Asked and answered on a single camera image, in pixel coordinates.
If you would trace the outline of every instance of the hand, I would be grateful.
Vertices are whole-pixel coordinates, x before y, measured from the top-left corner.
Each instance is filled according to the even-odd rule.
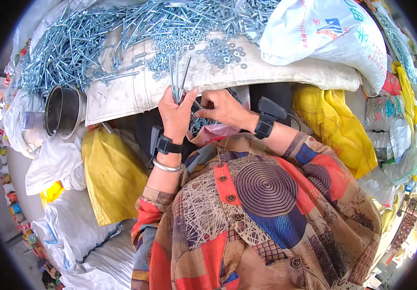
[[[259,115],[248,111],[237,102],[228,90],[205,90],[202,92],[202,107],[210,107],[213,103],[215,109],[201,109],[194,113],[196,118],[207,118],[223,124],[236,126],[250,132],[255,131],[259,122]]]
[[[158,102],[158,111],[164,123],[164,136],[170,138],[174,144],[181,145],[188,132],[192,103],[198,93],[198,88],[192,89],[187,94],[183,93],[184,100],[178,106],[173,101],[171,86],[168,86]]]

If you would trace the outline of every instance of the button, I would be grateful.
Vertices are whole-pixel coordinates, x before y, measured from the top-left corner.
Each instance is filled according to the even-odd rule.
[[[300,258],[294,258],[291,264],[294,268],[297,268],[302,264],[302,261],[300,260]]]

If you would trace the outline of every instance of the wrist-mounted device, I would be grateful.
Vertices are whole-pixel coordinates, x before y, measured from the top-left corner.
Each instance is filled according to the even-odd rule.
[[[287,112],[274,101],[265,98],[260,98],[258,108],[260,111],[260,119],[255,127],[255,136],[259,139],[270,136],[273,129],[273,123],[276,119],[286,119]]]
[[[182,153],[184,151],[183,145],[173,144],[173,140],[163,136],[164,129],[160,126],[153,126],[150,135],[150,159],[147,168],[149,167],[152,160],[157,156],[157,152],[162,154],[169,153]]]

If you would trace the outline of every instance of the wrist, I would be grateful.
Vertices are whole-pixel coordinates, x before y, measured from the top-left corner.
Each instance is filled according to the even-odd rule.
[[[184,136],[177,137],[174,134],[164,131],[164,136],[171,139],[173,144],[182,145],[182,141],[184,140]]]
[[[246,121],[247,121],[246,125],[244,126],[244,128],[241,128],[241,129],[247,130],[250,133],[255,134],[255,128],[257,127],[257,124],[259,123],[259,119],[260,119],[259,114],[254,113],[252,111],[249,112],[249,115],[246,118]]]
[[[178,167],[181,164],[181,153],[157,153],[157,161],[168,167]]]

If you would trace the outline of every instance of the spiral pattern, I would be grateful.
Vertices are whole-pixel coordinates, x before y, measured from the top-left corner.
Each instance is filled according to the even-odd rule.
[[[290,212],[296,204],[297,183],[280,167],[253,163],[235,178],[242,205],[261,217],[275,217]]]
[[[302,167],[304,176],[322,193],[327,194],[331,189],[331,177],[328,171],[321,165],[306,164]]]

